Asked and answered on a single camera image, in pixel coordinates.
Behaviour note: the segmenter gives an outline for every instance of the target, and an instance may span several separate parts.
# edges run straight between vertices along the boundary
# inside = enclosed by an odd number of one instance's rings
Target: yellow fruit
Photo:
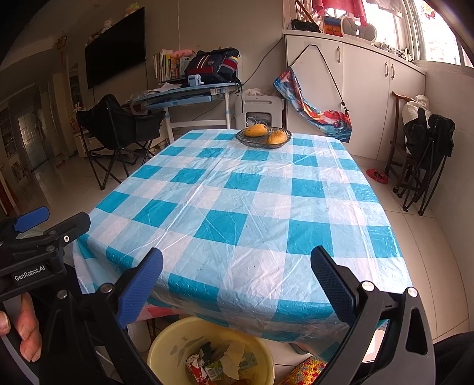
[[[252,127],[247,127],[244,134],[248,137],[262,137],[266,135],[267,132],[265,124],[255,124]]]
[[[286,134],[283,131],[274,131],[267,138],[267,144],[280,144],[286,142]]]

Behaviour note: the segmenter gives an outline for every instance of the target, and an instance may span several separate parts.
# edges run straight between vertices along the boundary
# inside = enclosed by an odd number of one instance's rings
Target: blue gripper pad
[[[162,270],[163,254],[153,247],[140,262],[137,272],[118,299],[117,321],[122,329],[137,320]]]
[[[32,229],[34,226],[38,226],[40,223],[47,221],[49,218],[49,210],[47,207],[42,206],[36,210],[30,211],[29,213],[22,215],[17,218],[17,222],[13,226],[15,231],[24,233]]]
[[[336,265],[323,246],[311,251],[311,269],[337,317],[352,326],[357,318],[357,278],[347,267]]]

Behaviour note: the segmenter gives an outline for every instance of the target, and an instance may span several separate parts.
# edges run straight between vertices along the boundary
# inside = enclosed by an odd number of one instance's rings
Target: pink plush toy
[[[196,55],[192,49],[182,49],[181,51],[174,51],[171,54],[172,59],[181,59],[182,57],[191,57]]]

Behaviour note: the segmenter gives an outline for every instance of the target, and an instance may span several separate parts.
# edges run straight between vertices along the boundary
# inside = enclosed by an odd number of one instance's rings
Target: table
[[[360,281],[402,293],[411,282],[398,243],[341,142],[294,134],[262,150],[236,133],[187,133],[99,203],[73,245],[82,290],[116,281],[157,247],[164,269],[149,306],[301,341],[329,359],[347,326],[312,273],[311,250],[323,245]]]
[[[183,87],[177,90],[169,90],[166,92],[157,92],[150,95],[133,99],[130,103],[130,109],[134,112],[133,107],[141,104],[146,111],[164,109],[166,115],[164,121],[170,143],[174,142],[173,128],[178,127],[200,127],[200,126],[226,126],[230,129],[230,105],[229,93],[237,89],[237,83],[219,83],[219,84],[203,84],[194,87]],[[211,120],[193,120],[187,122],[171,123],[171,115],[169,107],[186,106],[196,103],[208,103],[224,99],[226,102],[226,118]]]

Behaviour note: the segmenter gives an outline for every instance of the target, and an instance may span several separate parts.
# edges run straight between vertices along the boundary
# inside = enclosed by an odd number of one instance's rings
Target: desk leg
[[[224,94],[224,98],[226,99],[226,126],[227,129],[230,129],[229,91],[226,91],[226,93]]]
[[[166,131],[168,131],[168,137],[170,139],[170,144],[174,142],[173,129],[171,128],[170,112],[168,107],[165,109],[166,115],[164,116],[164,122],[166,124]]]

